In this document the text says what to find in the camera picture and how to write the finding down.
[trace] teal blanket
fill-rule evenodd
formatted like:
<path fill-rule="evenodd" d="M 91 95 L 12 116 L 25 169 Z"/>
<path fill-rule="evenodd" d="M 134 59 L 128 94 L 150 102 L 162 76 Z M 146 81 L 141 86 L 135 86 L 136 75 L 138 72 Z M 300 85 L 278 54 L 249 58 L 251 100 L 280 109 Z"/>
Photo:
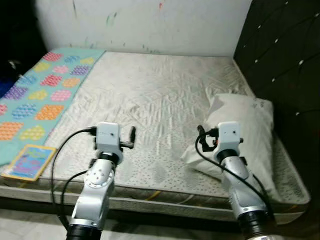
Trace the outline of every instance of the teal blanket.
<path fill-rule="evenodd" d="M 0 99 L 0 165 L 10 163 L 26 144 L 45 143 L 104 52 L 52 50 L 10 88 Z"/>

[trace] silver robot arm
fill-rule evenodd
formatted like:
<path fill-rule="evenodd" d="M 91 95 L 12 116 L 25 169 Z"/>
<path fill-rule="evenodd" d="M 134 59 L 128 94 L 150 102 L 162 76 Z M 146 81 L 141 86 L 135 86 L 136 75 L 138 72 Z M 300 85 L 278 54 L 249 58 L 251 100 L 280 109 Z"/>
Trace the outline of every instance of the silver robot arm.
<path fill-rule="evenodd" d="M 239 157 L 239 144 L 244 140 L 240 137 L 240 125 L 235 121 L 221 122 L 217 128 L 205 132 L 201 125 L 198 126 L 199 143 L 203 152 L 213 152 L 213 160 L 225 167 L 233 174 L 239 176 L 258 192 L 261 191 L 253 173 L 247 167 L 244 157 Z M 213 147 L 206 142 L 206 135 L 215 137 Z M 278 233 L 273 215 L 264 200 L 245 183 L 227 171 L 223 171 L 222 186 L 229 195 L 235 219 L 237 219 L 243 236 L 250 240 L 283 240 Z"/>
<path fill-rule="evenodd" d="M 71 216 L 67 240 L 100 239 L 109 196 L 114 190 L 115 169 L 123 160 L 122 147 L 132 149 L 135 135 L 136 129 L 132 127 L 130 141 L 122 142 L 119 124 L 98 123 L 94 143 L 97 159 L 85 174 L 84 187 Z"/>

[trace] black padded headboard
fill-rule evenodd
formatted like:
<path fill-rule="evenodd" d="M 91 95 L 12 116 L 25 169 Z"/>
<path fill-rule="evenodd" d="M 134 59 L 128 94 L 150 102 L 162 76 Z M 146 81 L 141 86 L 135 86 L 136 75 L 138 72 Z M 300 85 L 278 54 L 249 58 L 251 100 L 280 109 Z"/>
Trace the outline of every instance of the black padded headboard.
<path fill-rule="evenodd" d="M 253 0 L 234 59 L 319 209 L 320 0 Z"/>

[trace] black connector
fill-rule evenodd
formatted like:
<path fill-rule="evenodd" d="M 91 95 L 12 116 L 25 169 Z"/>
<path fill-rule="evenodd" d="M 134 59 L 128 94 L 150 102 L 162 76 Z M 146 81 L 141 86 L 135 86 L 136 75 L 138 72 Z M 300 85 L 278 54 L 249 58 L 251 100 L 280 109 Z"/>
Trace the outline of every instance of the black connector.
<path fill-rule="evenodd" d="M 207 141 L 206 141 L 206 136 L 207 135 L 210 135 L 210 132 L 215 129 L 211 129 L 210 131 L 206 132 L 204 127 L 201 126 L 201 125 L 198 125 L 198 127 L 196 128 L 199 132 L 199 137 L 200 137 L 200 140 L 199 140 L 199 143 L 201 144 L 202 146 L 202 151 L 203 152 L 212 152 L 213 150 L 215 150 L 215 148 L 217 147 L 217 145 L 214 143 L 213 146 L 209 146 Z"/>
<path fill-rule="evenodd" d="M 92 135 L 92 136 L 96 136 L 97 135 L 97 127 L 96 126 L 87 127 L 85 129 L 85 131 L 87 133 L 89 133 L 90 135 Z"/>
<path fill-rule="evenodd" d="M 136 127 L 135 126 L 131 127 L 129 137 L 130 137 L 130 142 L 135 144 L 135 141 L 136 141 Z"/>
<path fill-rule="evenodd" d="M 97 161 L 97 158 L 92 158 L 90 163 L 89 163 L 88 169 L 92 168 L 92 166 L 95 164 L 96 161 Z"/>
<path fill-rule="evenodd" d="M 211 128 L 207 133 L 210 137 L 213 137 L 213 138 L 219 137 L 219 129 L 217 127 Z"/>

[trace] children's book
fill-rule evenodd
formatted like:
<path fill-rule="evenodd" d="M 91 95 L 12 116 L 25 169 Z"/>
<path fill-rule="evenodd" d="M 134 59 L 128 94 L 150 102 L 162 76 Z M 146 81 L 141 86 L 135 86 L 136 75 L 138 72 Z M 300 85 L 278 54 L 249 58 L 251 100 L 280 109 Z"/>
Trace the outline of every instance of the children's book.
<path fill-rule="evenodd" d="M 36 181 L 56 152 L 56 148 L 27 144 L 1 176 Z"/>

